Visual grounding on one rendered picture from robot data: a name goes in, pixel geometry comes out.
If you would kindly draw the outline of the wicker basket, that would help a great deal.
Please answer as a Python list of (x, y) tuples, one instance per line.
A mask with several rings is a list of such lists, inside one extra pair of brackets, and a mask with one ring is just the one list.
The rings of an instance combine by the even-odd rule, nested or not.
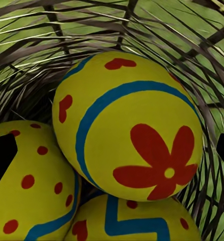
[[(14, 120), (29, 120), (31, 115), (38, 111), (40, 108), (45, 106), (37, 115), (35, 115), (31, 121), (40, 121), (42, 123), (45, 123), (45, 121), (52, 115), (52, 104), (55, 96), (55, 90), (51, 89), (49, 91), (45, 91), (45, 88), (49, 86), (50, 84), (56, 83), (56, 82), (61, 82), (62, 78), (65, 76), (65, 74), (74, 66), (76, 65), (73, 60), (83, 60), (84, 58), (90, 57), (92, 55), (95, 55), (97, 53), (104, 53), (104, 52), (109, 52), (109, 51), (128, 51), (130, 53), (136, 54), (135, 51), (131, 50), (128, 47), (135, 47), (138, 49), (141, 53), (143, 53), (145, 56), (147, 56), (148, 59), (153, 60), (154, 62), (162, 65), (164, 68), (166, 68), (170, 73), (172, 73), (179, 81), (180, 83), (185, 87), (186, 90), (189, 90), (191, 93), (194, 94), (194, 96), (197, 99), (198, 105), (194, 102), (196, 108), (199, 110), (201, 113), (204, 122), (205, 122), (205, 127), (203, 123), (201, 122), (201, 127), (202, 131), (206, 135), (207, 139), (207, 147), (205, 142), (203, 141), (203, 153), (202, 153), (202, 160), (200, 163), (200, 167), (198, 168), (198, 173), (199, 173), (199, 179), (197, 179), (197, 174), (195, 173), (193, 179), (190, 182), (190, 187), (188, 190), (188, 195), (187, 198), (183, 204), (183, 206), (186, 208), (187, 211), (192, 208), (191, 212), (191, 217), (192, 219), (195, 220), (195, 224), (197, 228), (199, 228), (199, 223), (202, 215), (202, 211), (204, 208), (204, 203), (205, 199), (208, 199), (210, 201), (209, 209), (207, 211), (204, 227), (202, 230), (201, 234), (201, 239), (202, 241), (205, 241), (206, 237), (211, 231), (211, 236), (209, 241), (213, 241), (215, 231), (220, 219), (220, 216), (222, 213), (224, 213), (224, 178), (223, 178), (223, 173), (222, 173), (222, 167), (221, 167), (221, 160), (222, 158), (216, 151), (217, 148), (217, 143), (218, 140), (216, 139), (215, 136), (215, 130), (214, 130), (214, 125), (212, 119), (212, 113), (210, 111), (211, 108), (217, 108), (218, 110), (220, 108), (224, 108), (224, 98), (223, 94), (218, 91), (218, 89), (215, 87), (214, 83), (211, 81), (211, 78), (213, 78), (215, 81), (220, 83), (224, 87), (224, 67), (217, 61), (217, 59), (214, 57), (214, 55), (211, 53), (209, 50), (210, 47), (212, 47), (214, 50), (216, 50), (218, 53), (220, 53), (224, 57), (224, 51), (221, 50), (221, 48), (218, 48), (215, 46), (216, 43), (224, 39), (224, 26), (222, 25), (221, 29), (216, 28), (213, 24), (207, 21), (206, 18), (200, 16), (196, 12), (194, 12), (192, 9), (190, 9), (192, 12), (194, 12), (197, 16), (202, 18), (204, 21), (206, 21), (208, 24), (210, 24), (212, 27), (214, 27), (217, 32), (212, 34), (209, 38), (204, 38), (196, 32), (193, 28), (189, 27), (186, 25), (184, 22), (182, 22), (180, 19), (178, 19), (175, 15), (164, 9), (160, 4), (156, 3), (159, 5), (161, 8), (163, 8), (167, 13), (169, 13), (171, 16), (173, 16), (175, 19), (177, 19), (181, 25), (176, 25), (172, 23), (166, 23), (158, 19), (157, 17), (153, 16), (151, 13), (140, 7), (137, 2), (138, 0), (129, 0), (128, 6), (123, 6), (123, 5), (117, 5), (115, 3), (119, 2), (111, 2), (111, 3), (104, 3), (104, 2), (98, 2), (98, 1), (93, 1), (93, 0), (78, 0), (78, 1), (83, 1), (87, 3), (92, 3), (95, 5), (90, 5), (90, 6), (82, 6), (82, 7), (72, 7), (68, 5), (63, 5), (61, 3), (67, 2), (67, 1), (73, 1), (73, 0), (33, 0), (33, 1), (28, 1), (28, 2), (22, 2), (18, 3), (21, 0), (14, 0), (13, 2), (9, 3), (8, 5), (1, 7), (0, 8), (0, 16), (3, 16), (5, 14), (8, 14), (10, 12), (13, 12), (18, 9), (25, 9), (25, 8), (30, 8), (34, 7), (31, 9), (28, 13), (23, 14), (23, 15), (17, 15), (17, 16), (12, 16), (12, 17), (7, 17), (7, 18), (1, 18), (0, 21), (3, 20), (8, 20), (11, 18), (22, 18), (22, 17), (28, 17), (28, 16), (37, 16), (37, 15), (42, 15), (39, 19), (31, 22), (27, 26), (23, 28), (18, 28), (14, 30), (9, 30), (9, 31), (4, 31), (0, 32), (0, 34), (4, 33), (10, 33), (13, 32), (10, 36), (6, 37), (2, 41), (10, 38), (11, 36), (14, 36), (15, 34), (27, 30), (27, 29), (33, 29), (33, 28), (41, 28), (41, 27), (47, 27), (47, 26), (52, 26), (54, 29), (54, 32), (56, 33), (56, 36), (50, 37), (53, 32), (50, 32), (45, 37), (37, 37), (37, 36), (31, 36), (27, 38), (22, 38), (18, 40), (12, 40), (12, 41), (7, 41), (7, 42), (0, 42), (0, 45), (5, 44), (5, 43), (10, 43), (14, 41), (18, 41), (16, 44), (11, 46), (5, 51), (0, 52), (0, 71), (4, 70), (6, 67), (10, 67), (10, 69), (14, 69), (14, 73), (12, 75), (7, 75), (7, 77), (0, 82), (0, 124), (6, 123), (6, 122), (11, 122)], [(218, 11), (222, 16), (224, 16), (224, 0), (185, 0), (188, 2), (196, 3), (198, 5), (214, 9)], [(124, 1), (120, 1), (124, 2)], [(96, 6), (107, 6), (111, 7), (114, 9), (118, 9), (117, 11), (109, 12), (109, 13), (100, 13), (100, 12), (95, 12), (95, 11), (90, 11), (86, 10), (84, 8), (90, 8), (90, 7), (96, 7)], [(33, 10), (37, 9), (38, 7), (43, 6), (45, 11), (44, 12), (35, 12), (31, 13)], [(149, 19), (149, 18), (144, 18), (144, 17), (139, 17), (134, 13), (135, 7), (138, 6), (141, 10), (146, 12), (149, 16), (151, 16), (154, 20)], [(61, 15), (58, 14), (60, 12), (66, 12), (66, 11), (75, 11), (75, 12), (81, 12), (81, 13), (86, 13), (86, 14), (91, 14), (94, 15), (93, 17), (86, 17), (86, 18), (80, 18), (80, 17), (74, 17), (74, 16), (67, 16), (67, 15)], [(117, 16), (112, 16), (112, 14), (117, 14), (117, 13), (122, 13), (124, 12), (124, 18), (117, 17)], [(48, 23), (42, 23), (42, 24), (37, 24), (37, 22), (49, 18)], [(96, 17), (108, 17), (108, 18), (113, 18), (114, 20), (111, 21), (99, 21), (99, 20), (92, 20), (92, 18)], [(2, 31), (12, 23), (16, 22), (18, 19), (14, 20), (13, 22), (9, 23), (8, 25), (5, 25), (0, 29)], [(151, 26), (148, 24), (145, 24), (142, 22), (142, 20), (145, 21), (151, 21), (151, 22), (157, 22), (162, 24), (165, 28), (163, 29), (160, 27), (156, 26)], [(122, 21), (122, 24), (115, 23), (117, 21)], [(86, 35), (80, 35), (80, 34), (74, 34), (74, 33), (69, 33), (69, 32), (63, 32), (61, 29), (61, 24), (66, 24), (70, 22), (75, 22), (75, 23), (80, 23), (84, 24), (84, 26), (95, 26), (95, 27), (100, 27), (100, 28), (105, 28), (107, 30), (99, 31), (99, 32), (94, 32)], [(139, 23), (143, 27), (145, 27), (147, 30), (152, 32), (154, 34), (150, 35), (147, 33), (144, 33), (142, 30), (140, 30), (135, 24), (133, 24), (138, 30), (133, 29), (128, 27), (128, 23)], [(174, 26), (181, 26), (181, 27), (186, 27), (188, 28), (191, 32), (193, 32), (197, 37), (193, 37), (190, 35), (182, 34), (171, 28), (169, 25), (174, 25)], [(189, 52), (184, 52), (183, 50), (178, 49), (175, 45), (177, 46), (182, 46), (170, 41), (165, 40), (158, 34), (156, 34), (153, 30), (150, 29), (156, 28), (159, 30), (163, 30), (166, 32), (171, 32), (175, 34), (177, 37), (179, 37), (181, 40), (183, 40), (185, 43), (187, 43), (189, 46), (191, 46), (193, 49), (190, 49)], [(134, 35), (142, 36), (148, 38), (151, 42), (145, 41), (138, 39)], [(102, 39), (102, 37), (118, 37), (118, 40), (108, 40), (108, 39)], [(137, 42), (139, 45), (144, 47), (147, 51), (151, 52), (155, 56), (157, 56), (159, 59), (161, 59), (163, 62), (168, 64), (169, 66), (166, 67), (163, 64), (161, 64), (158, 60), (152, 58), (151, 56), (147, 55), (144, 51), (142, 51), (139, 47), (136, 47), (134, 44), (132, 44), (129, 40), (126, 39), (126, 37), (131, 38), (135, 42)], [(195, 40), (198, 40), (200, 43), (197, 45), (193, 43), (191, 40), (188, 38), (192, 38)], [(130, 45), (122, 43), (122, 40), (125, 39)], [(161, 45), (153, 41), (153, 39), (165, 42), (169, 46)], [(52, 40), (48, 44), (44, 45), (37, 45), (41, 43), (44, 40)], [(95, 43), (90, 43), (87, 42), (88, 40), (99, 40), (99, 42)], [(35, 42), (31, 44), (28, 47), (23, 47), (25, 44), (28, 42)], [(164, 59), (162, 56), (160, 56), (158, 53), (156, 53), (153, 49), (148, 47), (145, 43), (147, 42), (150, 44), (156, 45), (163, 53), (165, 53), (170, 59), (173, 61), (171, 64), (168, 62), (166, 59)], [(106, 47), (103, 46), (102, 44), (107, 44), (107, 43), (115, 43), (116, 46), (112, 47)], [(48, 53), (34, 56), (32, 55), (36, 54), (39, 51), (50, 49), (50, 48), (57, 48), (61, 47), (57, 51), (50, 51)], [(169, 52), (167, 52), (165, 49), (173, 50), (181, 55), (179, 59), (176, 59), (173, 55), (171, 55)], [(64, 51), (61, 53), (59, 56), (50, 58), (53, 56), (55, 53)], [(40, 58), (42, 56), (46, 56), (50, 54), (49, 57), (47, 57), (44, 60), (40, 61), (33, 61), (31, 63), (25, 63), (22, 65), (18, 65), (21, 62), (28, 60), (28, 59), (33, 59), (33, 58)], [(204, 65), (202, 65), (200, 62), (197, 61), (197, 59), (193, 59), (196, 57), (198, 54), (201, 54), (204, 56), (207, 60), (210, 61), (211, 65), (213, 66), (215, 73), (213, 73), (211, 70), (206, 68)], [(189, 65), (190, 68), (188, 68), (183, 62), (186, 61), (187, 64)], [(37, 63), (35, 66), (28, 67), (29, 69), (27, 71), (23, 71), (22, 69), (26, 68), (26, 66), (30, 64)], [(182, 71), (177, 69), (175, 65), (178, 65)], [(203, 74), (205, 75), (206, 79), (208, 82), (206, 82), (203, 78), (201, 78), (195, 69), (193, 68), (192, 65), (195, 65), (198, 67), (200, 70), (202, 70)], [(18, 69), (20, 67), (23, 67), (22, 69)], [(194, 87), (194, 89), (188, 85), (184, 80), (182, 80), (174, 71), (173, 68), (181, 73), (183, 76), (185, 76), (191, 85)], [(193, 78), (190, 76), (195, 77), (196, 79), (199, 80), (201, 85), (198, 85)], [(9, 78), (9, 81), (3, 85), (4, 81), (6, 81)], [(213, 98), (211, 97), (211, 94), (208, 92), (206, 87), (204, 85), (207, 85), (211, 87), (214, 91), (214, 93), (217, 96), (217, 99), (219, 100), (218, 103), (214, 102)], [(206, 104), (199, 88), (202, 88), (207, 92), (213, 103)], [(23, 117), (21, 114), (18, 114), (17, 108), (23, 104), (25, 104), (29, 99), (31, 99), (33, 96), (38, 94), (39, 92), (43, 92), (43, 94), (40, 95), (33, 103), (35, 103), (37, 100), (41, 98), (41, 100), (35, 105), (35, 107), (30, 111), (30, 113), (27, 115), (27, 117)], [(33, 104), (32, 103), (32, 104)], [(31, 105), (32, 105), (31, 104)], [(29, 106), (31, 106), (29, 105)], [(25, 111), (25, 110), (24, 110)], [(23, 112), (24, 112), (23, 111)], [(22, 113), (23, 113), (22, 112)], [(220, 117), (224, 116), (222, 115), (221, 111), (220, 112)], [(206, 163), (206, 156), (205, 153), (208, 153), (209, 156), (209, 168), (207, 169), (207, 163)], [(213, 161), (213, 155), (217, 155), (219, 159), (219, 167), (217, 171), (217, 176), (215, 177), (214, 175), (214, 161)], [(205, 170), (205, 183), (203, 185), (202, 190), (199, 190), (199, 186), (201, 183), (201, 169), (202, 169), (202, 163), (203, 163), (203, 158), (204, 158), (204, 170)], [(211, 175), (212, 175), (212, 180), (213, 180), (213, 193), (212, 197), (209, 197), (206, 194), (207, 190), (207, 184), (208, 184), (208, 179), (209, 179), (209, 173), (211, 170)], [(220, 173), (220, 178), (221, 178), (221, 184), (222, 184), (222, 191), (219, 199), (219, 203), (216, 202), (216, 186), (217, 186), (217, 180), (218, 180), (218, 174)], [(84, 195), (84, 197), (90, 192), (93, 188), (95, 188), (94, 185), (89, 183), (88, 181), (82, 182), (82, 190), (81, 194)], [(174, 197), (182, 203), (184, 194), (187, 190), (187, 186), (178, 192), (177, 194), (174, 195)], [(196, 191), (195, 199), (192, 201), (190, 206), (187, 208), (189, 200), (193, 192)], [(217, 212), (215, 217), (210, 221), (210, 217), (212, 215), (212, 210), (213, 210), (213, 205), (217, 206)], [(224, 230), (223, 230), (224, 232)], [(223, 232), (220, 234), (220, 236), (223, 234)], [(220, 238), (220, 236), (216, 239)]]

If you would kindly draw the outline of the easter egg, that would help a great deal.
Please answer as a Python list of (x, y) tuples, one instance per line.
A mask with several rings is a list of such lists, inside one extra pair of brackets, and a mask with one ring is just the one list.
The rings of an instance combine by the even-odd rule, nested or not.
[(54, 126), (0, 124), (18, 152), (0, 180), (0, 241), (63, 241), (81, 201), (82, 176), (63, 155)]
[(203, 131), (188, 91), (162, 65), (128, 51), (74, 65), (55, 90), (51, 121), (74, 170), (117, 198), (171, 197), (202, 160)]
[(117, 198), (93, 188), (80, 201), (63, 241), (202, 241), (186, 208), (173, 196), (151, 202)]

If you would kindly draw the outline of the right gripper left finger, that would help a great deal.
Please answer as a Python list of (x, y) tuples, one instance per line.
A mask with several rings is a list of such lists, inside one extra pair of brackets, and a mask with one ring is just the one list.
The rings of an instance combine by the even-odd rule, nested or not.
[(13, 134), (0, 137), (0, 180), (18, 152)]

